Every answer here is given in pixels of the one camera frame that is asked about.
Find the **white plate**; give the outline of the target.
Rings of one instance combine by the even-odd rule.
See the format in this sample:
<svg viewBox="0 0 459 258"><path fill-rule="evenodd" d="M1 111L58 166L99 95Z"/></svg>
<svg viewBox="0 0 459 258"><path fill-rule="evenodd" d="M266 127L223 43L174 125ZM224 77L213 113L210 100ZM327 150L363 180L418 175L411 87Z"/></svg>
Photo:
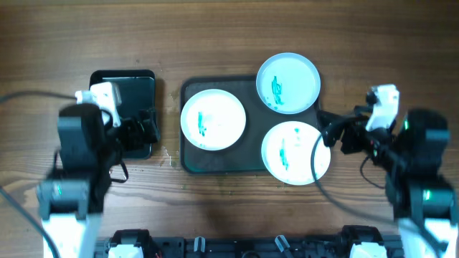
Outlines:
<svg viewBox="0 0 459 258"><path fill-rule="evenodd" d="M185 102L180 115L181 132L194 146L220 151L236 143L245 131L246 112L230 92L203 90Z"/></svg>
<svg viewBox="0 0 459 258"><path fill-rule="evenodd" d="M331 162L330 148L317 140L320 132L298 121L280 123L262 140L261 157L266 169L283 183L302 186L322 177Z"/></svg>
<svg viewBox="0 0 459 258"><path fill-rule="evenodd" d="M258 70L256 90L271 110L294 115L312 107L321 91L316 66L306 57L284 52L268 58Z"/></svg>

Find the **white plate top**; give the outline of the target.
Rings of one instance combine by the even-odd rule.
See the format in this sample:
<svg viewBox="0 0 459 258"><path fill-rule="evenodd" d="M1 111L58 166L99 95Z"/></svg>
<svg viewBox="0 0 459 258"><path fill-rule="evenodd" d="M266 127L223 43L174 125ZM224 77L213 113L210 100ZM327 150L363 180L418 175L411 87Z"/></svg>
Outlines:
<svg viewBox="0 0 459 258"><path fill-rule="evenodd" d="M271 110L294 115L312 107L321 91L316 66L306 57L284 52L268 58L258 70L256 90Z"/></svg>

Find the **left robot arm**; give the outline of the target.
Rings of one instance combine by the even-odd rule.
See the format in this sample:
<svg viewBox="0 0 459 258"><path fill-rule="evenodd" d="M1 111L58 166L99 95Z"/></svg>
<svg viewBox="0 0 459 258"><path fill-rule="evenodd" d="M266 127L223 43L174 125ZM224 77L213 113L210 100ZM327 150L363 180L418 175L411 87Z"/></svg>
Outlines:
<svg viewBox="0 0 459 258"><path fill-rule="evenodd" d="M158 142L156 110L140 110L119 126L94 104L63 108L57 124L60 149L37 187L39 217L45 231L44 257L92 257L102 221L104 199L114 178L113 166L124 167L123 153Z"/></svg>

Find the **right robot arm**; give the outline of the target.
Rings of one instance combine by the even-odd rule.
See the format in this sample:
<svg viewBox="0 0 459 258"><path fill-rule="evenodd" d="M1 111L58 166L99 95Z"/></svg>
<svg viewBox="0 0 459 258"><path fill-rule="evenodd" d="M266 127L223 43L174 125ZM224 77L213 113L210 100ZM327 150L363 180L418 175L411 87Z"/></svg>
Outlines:
<svg viewBox="0 0 459 258"><path fill-rule="evenodd" d="M345 154L364 151L386 172L385 194L393 208L387 219L343 205L324 192L341 210L398 227L406 257L454 257L458 237L458 201L454 188L440 175L450 140L446 118L434 110L407 111L398 135L389 128L368 131L366 115L337 115L319 111L318 139L326 147L342 142Z"/></svg>

